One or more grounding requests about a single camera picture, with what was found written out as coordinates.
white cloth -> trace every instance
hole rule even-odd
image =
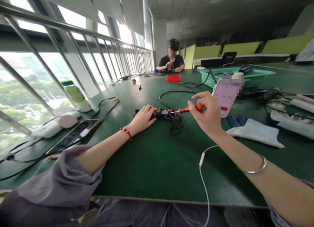
[[[314,121],[272,110],[271,119],[278,121],[278,126],[314,140]]]
[[[314,38],[299,53],[299,55],[297,55],[295,61],[314,61]]]
[[[251,139],[277,148],[285,148],[277,140],[279,129],[266,126],[253,119],[248,119],[245,126],[231,128],[227,133],[232,137]]]

green tabletop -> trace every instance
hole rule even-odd
[[[259,88],[280,87],[282,91],[291,93],[313,92],[314,67],[308,70],[274,69],[269,66],[257,67],[275,71]],[[109,97],[118,97],[120,103],[109,114],[105,122],[97,129],[88,144],[95,145],[127,125],[133,118],[135,109],[151,104],[157,108],[166,108],[158,99],[159,95],[170,90],[187,90],[182,87],[183,82],[201,82],[201,74],[196,70],[184,70],[179,83],[166,83],[164,76],[136,77],[136,84],[131,80],[118,82],[106,91],[91,99],[93,108]],[[198,91],[211,91],[203,85]],[[163,96],[163,100],[173,108],[187,106],[191,100],[191,93],[172,92]],[[104,102],[99,117],[106,113],[115,102]],[[301,112],[310,115],[294,106],[287,108],[290,112]],[[230,114],[257,120],[265,125],[276,127],[261,105],[255,105],[252,100],[235,101]],[[170,122],[157,121],[144,132],[136,135],[132,141],[122,146],[106,163],[103,169],[103,179],[95,190],[95,195],[121,197],[130,199],[149,199],[178,201],[185,203],[206,203],[206,195],[199,174],[199,161],[202,152],[215,145],[197,125],[191,114],[183,115],[184,127],[177,131],[170,131]],[[231,128],[227,119],[222,119],[224,130]],[[21,152],[18,159],[34,158],[42,150],[40,146],[49,146],[58,138],[39,142],[31,152]],[[255,141],[239,139],[243,144],[264,155],[269,161],[278,165],[290,174],[301,179],[314,182],[314,142],[303,136],[280,128],[278,140],[285,145],[284,149],[277,149]],[[0,176],[4,177],[10,169],[17,169],[13,162],[0,165]],[[13,189],[29,179],[39,164],[24,172],[22,175],[0,182],[0,188]],[[43,166],[41,172],[51,163]],[[235,164],[220,148],[213,148],[206,152],[202,166],[202,174],[208,189],[210,203],[217,205],[236,205],[249,207],[265,207],[266,203],[260,192],[240,172]]]

wrist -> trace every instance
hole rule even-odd
[[[209,131],[206,131],[205,133],[211,139],[227,134],[222,128],[209,130]]]
[[[138,133],[137,130],[135,129],[135,127],[130,125],[130,124],[125,126],[124,128],[130,132],[131,137],[135,136]]]

black t-shirt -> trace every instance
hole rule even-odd
[[[166,55],[160,59],[158,66],[159,67],[165,66],[169,61],[170,61],[170,58],[168,55]],[[180,67],[183,64],[184,64],[183,57],[181,55],[176,55],[176,59],[173,62],[174,69]]]

